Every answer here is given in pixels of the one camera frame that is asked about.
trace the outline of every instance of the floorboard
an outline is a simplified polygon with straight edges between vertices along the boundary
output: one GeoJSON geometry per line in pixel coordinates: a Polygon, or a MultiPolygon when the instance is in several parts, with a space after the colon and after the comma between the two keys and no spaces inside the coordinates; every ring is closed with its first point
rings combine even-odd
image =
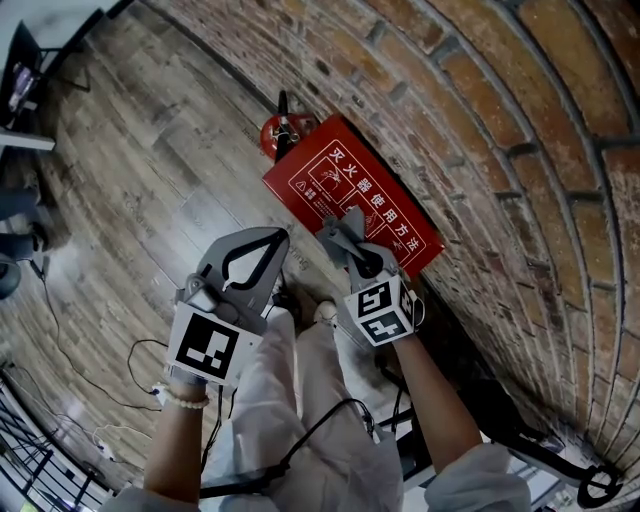
{"type": "MultiPolygon", "coordinates": [[[[152,435],[158,413],[114,403],[72,370],[57,343],[118,401],[155,408],[155,398],[135,387],[127,354],[136,339],[168,340],[175,289],[216,238],[285,227],[287,280],[315,301],[344,296],[348,278],[262,184],[272,162],[257,141],[270,113],[206,52],[139,4],[102,20],[84,48],[61,73],[78,80],[86,73],[91,92],[55,84],[37,114],[39,130],[58,141],[55,152],[19,155],[8,173],[36,165],[42,177],[47,206],[36,215],[52,236],[47,286],[60,337],[28,267],[19,290],[0,304],[0,333],[14,347],[18,367],[9,374],[27,404],[47,427],[60,428],[56,438],[78,460],[120,488],[140,481],[148,439],[102,430],[114,464],[101,459],[91,433],[112,424],[152,435]]],[[[346,331],[337,338],[351,391],[379,417],[388,415],[395,390],[381,381],[372,353],[346,331]]],[[[162,379],[163,362],[161,347],[144,345],[132,367],[150,388],[162,379]]],[[[205,436],[214,421],[210,407],[205,436]]]]}

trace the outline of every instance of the fire extinguisher instruction sign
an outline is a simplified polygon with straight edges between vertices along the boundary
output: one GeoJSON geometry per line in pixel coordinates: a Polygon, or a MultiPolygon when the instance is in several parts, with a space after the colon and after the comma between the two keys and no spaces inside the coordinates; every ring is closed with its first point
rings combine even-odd
{"type": "Polygon", "coordinates": [[[423,214],[339,116],[320,125],[264,181],[312,233],[327,216],[342,218],[359,206],[367,241],[389,248],[410,275],[443,248],[423,214]]]}

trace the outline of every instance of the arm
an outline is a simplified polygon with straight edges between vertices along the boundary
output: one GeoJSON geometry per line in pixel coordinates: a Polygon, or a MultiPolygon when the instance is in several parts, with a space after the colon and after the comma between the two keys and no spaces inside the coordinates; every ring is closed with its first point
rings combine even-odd
{"type": "MultiPolygon", "coordinates": [[[[200,402],[204,385],[173,379],[171,392],[182,400],[200,402]]],[[[185,409],[166,402],[153,436],[144,472],[144,489],[166,498],[198,503],[202,451],[202,410],[185,409]]]]}
{"type": "Polygon", "coordinates": [[[482,444],[480,431],[415,335],[396,341],[393,346],[433,465],[440,473],[471,448],[482,444]]]}

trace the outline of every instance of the wire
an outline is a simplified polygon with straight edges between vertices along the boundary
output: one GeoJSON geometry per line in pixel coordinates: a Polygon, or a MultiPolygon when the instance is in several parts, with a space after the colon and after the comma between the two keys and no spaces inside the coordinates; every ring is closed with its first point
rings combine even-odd
{"type": "MultiPolygon", "coordinates": [[[[34,385],[34,387],[36,388],[36,390],[37,390],[37,392],[38,392],[38,395],[39,395],[40,397],[42,397],[42,398],[43,398],[43,400],[44,400],[44,397],[42,396],[42,391],[40,391],[40,389],[38,388],[38,386],[37,386],[37,384],[36,384],[36,381],[34,380],[34,378],[33,378],[33,376],[31,375],[31,373],[29,373],[29,371],[28,371],[26,368],[22,368],[22,367],[20,367],[20,366],[16,366],[16,365],[14,365],[14,368],[16,368],[16,369],[18,369],[18,370],[21,370],[21,371],[25,372],[25,373],[29,376],[29,379],[31,379],[31,382],[33,382],[33,385],[34,385]]],[[[35,397],[34,397],[34,396],[29,392],[29,391],[27,391],[27,390],[24,388],[24,386],[22,386],[22,385],[21,385],[21,384],[20,384],[20,383],[19,383],[19,382],[18,382],[18,381],[17,381],[17,380],[12,376],[12,375],[10,375],[9,373],[4,372],[4,375],[5,375],[6,377],[8,377],[9,379],[11,379],[11,380],[13,381],[13,383],[14,383],[14,384],[15,384],[15,385],[20,389],[20,390],[22,390],[22,392],[23,392],[25,395],[27,395],[31,400],[33,400],[36,404],[38,404],[40,407],[42,407],[46,412],[48,412],[49,414],[51,414],[52,416],[55,416],[55,417],[57,417],[57,418],[62,418],[62,419],[64,419],[64,420],[66,420],[66,421],[68,421],[68,422],[72,423],[75,427],[79,428],[79,429],[82,431],[82,433],[87,437],[87,439],[88,439],[89,441],[91,441],[91,443],[92,443],[96,448],[100,448],[100,445],[99,445],[98,443],[96,443],[96,439],[100,440],[100,441],[101,441],[101,443],[102,443],[103,445],[104,445],[104,444],[106,444],[106,443],[104,442],[104,440],[103,440],[100,436],[98,436],[98,435],[97,435],[97,433],[98,433],[98,431],[99,431],[99,430],[104,430],[104,429],[107,429],[107,428],[116,428],[116,429],[126,429],[126,430],[130,430],[130,431],[135,432],[135,433],[137,433],[137,434],[143,435],[143,436],[144,436],[144,437],[146,437],[147,439],[151,440],[151,436],[149,436],[148,434],[145,434],[144,432],[141,432],[140,430],[137,430],[137,429],[135,429],[135,428],[133,428],[133,427],[129,427],[128,425],[112,425],[112,424],[109,424],[109,425],[105,425],[105,426],[103,426],[103,427],[98,427],[98,428],[96,428],[93,432],[90,432],[89,430],[87,430],[86,428],[84,428],[82,425],[80,425],[80,423],[78,423],[76,420],[74,420],[73,418],[71,418],[70,416],[67,416],[66,414],[60,414],[60,413],[56,413],[56,412],[54,412],[54,411],[53,411],[53,409],[51,409],[51,407],[49,407],[49,406],[45,403],[46,401],[45,401],[45,402],[41,402],[40,400],[38,400],[37,398],[35,398],[35,397]]],[[[143,470],[143,468],[141,468],[141,467],[139,467],[139,466],[136,466],[135,464],[132,464],[131,462],[128,462],[128,461],[126,461],[126,460],[122,460],[122,461],[117,461],[117,460],[112,460],[112,459],[108,459],[108,460],[110,460],[111,462],[114,462],[114,463],[116,463],[116,464],[128,464],[128,465],[133,466],[134,468],[137,468],[137,469],[139,469],[139,470],[141,470],[141,471],[143,470]]]]}
{"type": "Polygon", "coordinates": [[[391,421],[391,432],[394,434],[398,430],[398,414],[400,414],[400,400],[402,400],[402,388],[398,388],[398,394],[396,396],[396,403],[393,406],[393,418],[391,421]]]}
{"type": "Polygon", "coordinates": [[[98,445],[96,444],[96,439],[99,439],[99,440],[102,442],[102,444],[105,444],[104,440],[103,440],[100,436],[98,436],[98,435],[97,435],[97,433],[98,433],[98,430],[106,430],[106,429],[108,429],[108,428],[116,428],[116,429],[125,429],[125,430],[130,430],[131,432],[135,432],[136,434],[140,434],[141,436],[144,436],[144,437],[146,437],[149,441],[151,441],[151,436],[150,436],[150,435],[145,434],[144,432],[142,432],[142,431],[140,431],[140,430],[138,430],[138,429],[135,429],[135,428],[133,428],[133,427],[129,427],[128,425],[112,425],[112,424],[110,423],[109,425],[105,425],[104,427],[98,427],[98,428],[96,428],[96,429],[92,432],[92,434],[91,434],[91,438],[93,439],[93,444],[95,444],[96,446],[98,446],[98,445]]]}
{"type": "Polygon", "coordinates": [[[127,404],[125,402],[121,402],[120,400],[114,398],[106,389],[104,389],[102,386],[99,386],[98,384],[96,384],[95,382],[91,381],[90,379],[88,379],[87,377],[85,377],[82,372],[80,370],[78,370],[76,368],[76,366],[73,364],[73,360],[71,359],[71,357],[69,357],[69,354],[67,354],[64,349],[62,348],[62,345],[60,343],[60,322],[58,321],[58,317],[56,316],[55,310],[53,309],[53,305],[51,304],[51,298],[49,297],[49,288],[47,287],[47,281],[44,277],[44,273],[39,270],[36,266],[36,264],[33,262],[33,260],[31,260],[32,262],[32,267],[35,267],[34,273],[36,274],[36,276],[38,277],[38,279],[40,279],[40,281],[42,282],[42,285],[44,287],[44,294],[45,294],[45,298],[47,301],[47,305],[49,306],[49,310],[51,311],[51,315],[53,316],[53,320],[56,324],[56,346],[58,348],[58,350],[60,351],[60,353],[65,357],[65,359],[67,360],[67,362],[69,363],[69,365],[71,366],[71,369],[77,373],[80,378],[82,378],[82,380],[84,380],[87,384],[89,384],[90,386],[93,386],[94,388],[102,391],[105,395],[107,395],[107,397],[115,402],[116,404],[120,405],[121,407],[127,407],[129,409],[138,409],[138,410],[145,410],[145,411],[150,411],[150,412],[161,412],[162,409],[154,409],[152,407],[147,407],[146,405],[133,405],[133,404],[127,404]]]}
{"type": "Polygon", "coordinates": [[[273,305],[269,308],[269,311],[267,311],[267,314],[266,314],[266,315],[264,315],[264,319],[265,319],[265,320],[266,320],[267,318],[269,318],[269,315],[271,314],[271,310],[272,310],[273,308],[275,308],[275,307],[276,307],[276,305],[275,305],[275,304],[273,304],[273,305]]]}
{"type": "Polygon", "coordinates": [[[213,426],[213,430],[211,431],[211,435],[209,436],[209,440],[207,441],[204,451],[202,452],[202,459],[200,461],[200,473],[204,471],[204,467],[207,465],[209,451],[211,450],[211,448],[213,448],[213,445],[218,438],[218,432],[222,427],[222,389],[222,386],[218,386],[218,418],[216,419],[216,423],[213,426]]]}
{"type": "Polygon", "coordinates": [[[136,342],[131,345],[131,348],[129,349],[129,355],[127,356],[127,368],[129,369],[129,375],[131,375],[131,379],[133,380],[133,383],[138,386],[138,388],[140,388],[143,392],[145,392],[147,395],[152,395],[155,396],[155,393],[153,392],[153,390],[146,390],[144,387],[142,387],[140,385],[140,383],[138,382],[138,380],[136,379],[135,375],[133,374],[133,369],[131,368],[131,357],[133,356],[133,350],[136,348],[136,346],[140,343],[156,343],[158,345],[162,345],[165,348],[169,348],[169,345],[167,345],[166,343],[162,343],[161,341],[149,338],[149,339],[143,339],[143,340],[136,340],[136,342]]]}
{"type": "Polygon", "coordinates": [[[9,379],[11,379],[11,381],[13,381],[13,383],[18,386],[18,388],[20,390],[22,390],[22,392],[27,395],[33,402],[35,402],[36,404],[38,404],[40,407],[42,407],[46,412],[48,412],[49,414],[51,414],[52,416],[55,416],[57,418],[62,418],[70,423],[72,423],[73,425],[75,425],[77,428],[79,428],[85,436],[87,436],[87,439],[89,439],[91,442],[93,442],[93,440],[89,437],[91,435],[91,432],[88,431],[86,428],[84,428],[82,425],[80,425],[80,423],[78,423],[76,420],[74,420],[71,416],[67,416],[66,414],[60,414],[60,413],[56,413],[53,412],[53,409],[51,409],[48,405],[46,405],[45,403],[41,402],[40,400],[38,400],[37,398],[35,398],[31,393],[29,393],[29,391],[27,391],[24,386],[22,384],[20,384],[12,375],[10,375],[7,372],[4,372],[4,375],[6,377],[8,377],[9,379]]]}
{"type": "Polygon", "coordinates": [[[233,406],[236,403],[236,393],[238,392],[238,388],[233,390],[233,393],[231,393],[231,407],[229,408],[229,416],[227,416],[227,419],[231,418],[231,413],[233,412],[233,406]]]}
{"type": "Polygon", "coordinates": [[[373,436],[373,416],[371,416],[371,413],[369,412],[369,409],[367,409],[367,406],[362,401],[358,400],[357,398],[345,398],[344,400],[342,400],[342,401],[338,402],[336,405],[334,405],[331,409],[329,409],[329,412],[327,412],[322,418],[320,418],[320,420],[313,427],[311,427],[309,430],[307,430],[307,433],[305,435],[303,435],[291,447],[291,449],[287,452],[287,454],[282,458],[282,460],[280,461],[279,465],[288,467],[289,466],[289,461],[291,460],[291,457],[293,457],[293,455],[302,447],[302,445],[304,445],[304,443],[306,443],[309,440],[309,438],[313,435],[313,433],[316,430],[318,430],[339,409],[341,409],[342,407],[344,407],[345,405],[350,404],[350,403],[356,403],[360,407],[362,407],[362,410],[364,412],[364,418],[365,418],[365,421],[367,423],[367,432],[369,433],[370,436],[373,436]]]}

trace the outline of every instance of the wrist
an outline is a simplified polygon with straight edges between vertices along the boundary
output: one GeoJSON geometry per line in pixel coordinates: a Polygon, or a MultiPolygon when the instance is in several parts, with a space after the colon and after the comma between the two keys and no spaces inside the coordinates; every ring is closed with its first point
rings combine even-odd
{"type": "Polygon", "coordinates": [[[422,345],[422,342],[415,334],[409,334],[404,338],[400,338],[393,342],[393,348],[396,349],[396,352],[403,352],[407,349],[415,347],[415,345],[422,345]]]}
{"type": "Polygon", "coordinates": [[[176,398],[186,402],[201,402],[207,397],[206,384],[191,384],[175,378],[169,381],[169,391],[176,398]]]}

